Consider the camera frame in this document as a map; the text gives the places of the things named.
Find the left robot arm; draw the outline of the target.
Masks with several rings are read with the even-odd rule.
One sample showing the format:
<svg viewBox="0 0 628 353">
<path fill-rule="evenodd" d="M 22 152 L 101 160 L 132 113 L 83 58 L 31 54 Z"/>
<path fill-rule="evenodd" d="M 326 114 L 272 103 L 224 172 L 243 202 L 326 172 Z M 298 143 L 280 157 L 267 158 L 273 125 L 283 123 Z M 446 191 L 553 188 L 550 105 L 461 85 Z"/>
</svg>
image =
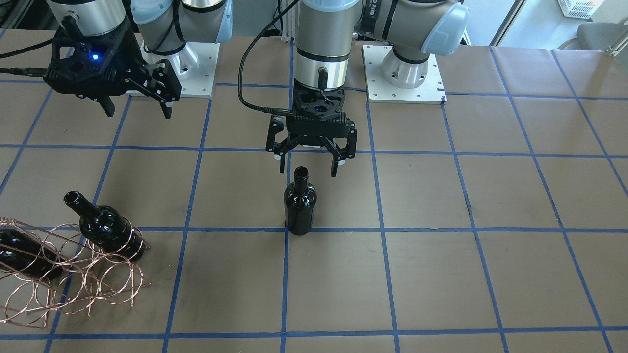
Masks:
<svg viewBox="0 0 628 353">
<path fill-rule="evenodd" d="M 442 103 L 435 57 L 455 52 L 469 19 L 462 0 L 303 0 L 292 108 L 264 109 L 271 114 L 265 149 L 280 161 L 280 172 L 298 146 L 325 148 L 333 177 L 355 157 L 358 132 L 343 109 L 353 34 L 384 42 L 363 47 L 368 98 Z"/>
</svg>

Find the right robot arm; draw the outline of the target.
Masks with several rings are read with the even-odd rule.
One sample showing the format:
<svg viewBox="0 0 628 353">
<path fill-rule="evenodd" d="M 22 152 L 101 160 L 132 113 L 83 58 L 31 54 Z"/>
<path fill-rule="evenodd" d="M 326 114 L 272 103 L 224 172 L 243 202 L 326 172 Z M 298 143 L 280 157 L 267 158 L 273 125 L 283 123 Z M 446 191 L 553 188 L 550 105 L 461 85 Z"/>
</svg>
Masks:
<svg viewBox="0 0 628 353">
<path fill-rule="evenodd" d="M 171 118 L 183 84 L 212 87 L 217 49 L 233 34 L 231 0 L 50 0 L 60 23 L 43 75 L 56 92 L 90 99 L 113 116 L 113 96 L 135 90 Z"/>
</svg>

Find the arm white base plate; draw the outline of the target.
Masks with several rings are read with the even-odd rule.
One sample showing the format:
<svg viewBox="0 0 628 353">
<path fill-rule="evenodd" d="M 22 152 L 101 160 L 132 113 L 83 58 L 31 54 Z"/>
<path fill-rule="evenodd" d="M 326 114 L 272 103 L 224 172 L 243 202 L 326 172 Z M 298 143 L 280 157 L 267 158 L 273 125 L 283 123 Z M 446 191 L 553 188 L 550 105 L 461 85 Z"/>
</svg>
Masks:
<svg viewBox="0 0 628 353">
<path fill-rule="evenodd" d="M 363 46 L 368 101 L 444 104 L 447 96 L 437 57 L 414 64 L 397 58 L 393 46 Z"/>
<path fill-rule="evenodd" d="M 159 59 L 170 60 L 182 87 L 181 98 L 210 99 L 219 50 L 219 43 L 188 42 L 179 53 L 169 56 L 146 53 L 144 49 L 141 53 L 148 63 L 156 63 Z"/>
</svg>

